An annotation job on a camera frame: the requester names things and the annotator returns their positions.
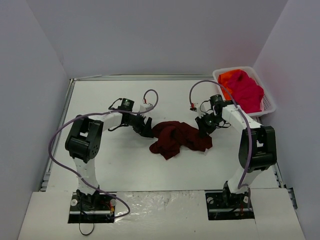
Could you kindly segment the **maroon t shirt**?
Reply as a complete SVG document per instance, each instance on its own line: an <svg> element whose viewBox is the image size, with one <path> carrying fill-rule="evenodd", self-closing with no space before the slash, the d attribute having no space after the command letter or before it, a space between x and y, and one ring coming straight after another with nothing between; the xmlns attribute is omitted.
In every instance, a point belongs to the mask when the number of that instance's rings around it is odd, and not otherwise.
<svg viewBox="0 0 320 240"><path fill-rule="evenodd" d="M160 122L152 128L152 132L157 141L150 145L149 150L162 155L165 160L178 155L182 146L199 152L205 152L213 146L210 136L200 137L200 131L185 122Z"/></svg>

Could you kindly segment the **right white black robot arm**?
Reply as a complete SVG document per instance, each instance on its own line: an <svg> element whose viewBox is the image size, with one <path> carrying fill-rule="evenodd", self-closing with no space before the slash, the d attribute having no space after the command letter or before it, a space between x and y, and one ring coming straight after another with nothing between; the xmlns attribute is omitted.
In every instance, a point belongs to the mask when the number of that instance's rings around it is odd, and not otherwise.
<svg viewBox="0 0 320 240"><path fill-rule="evenodd" d="M221 123L229 124L240 134L238 151L239 167L232 178L227 180L222 190L222 202L229 207L240 198L250 195L250 186L263 171L277 163L276 134L271 126L264 126L247 115L239 105L231 100L223 100L220 94L213 95L207 110L203 104L191 104L197 113L195 121L200 137L208 137Z"/></svg>

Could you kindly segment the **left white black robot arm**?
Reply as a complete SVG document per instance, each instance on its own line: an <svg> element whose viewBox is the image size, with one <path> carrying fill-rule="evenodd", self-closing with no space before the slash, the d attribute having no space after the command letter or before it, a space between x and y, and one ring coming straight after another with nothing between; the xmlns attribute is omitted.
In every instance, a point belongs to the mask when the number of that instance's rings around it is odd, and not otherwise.
<svg viewBox="0 0 320 240"><path fill-rule="evenodd" d="M117 108L111 105L107 114L76 120L65 142L65 149L75 163L76 172L80 174L76 190L77 197L82 199L82 203L89 209L95 209L101 203L95 157L100 150L102 133L112 132L120 127L132 127L142 137L154 137L152 118L143 114L152 110L154 106L144 101L140 105L139 113L133 114L134 101L127 98L120 98L120 100L121 104Z"/></svg>

